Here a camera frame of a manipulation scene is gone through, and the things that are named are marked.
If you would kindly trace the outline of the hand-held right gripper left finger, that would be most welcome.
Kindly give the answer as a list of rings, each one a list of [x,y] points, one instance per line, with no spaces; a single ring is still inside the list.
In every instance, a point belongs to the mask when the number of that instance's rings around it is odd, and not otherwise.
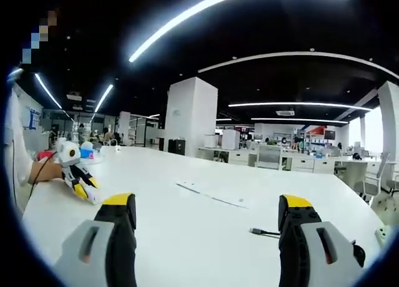
[[[136,228],[135,194],[111,196],[65,239],[56,275],[66,286],[136,286]]]

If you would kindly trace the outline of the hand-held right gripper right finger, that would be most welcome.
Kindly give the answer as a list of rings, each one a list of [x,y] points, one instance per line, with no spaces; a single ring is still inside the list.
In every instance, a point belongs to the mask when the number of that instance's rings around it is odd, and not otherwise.
[[[279,197],[280,286],[354,286],[358,246],[301,197]]]

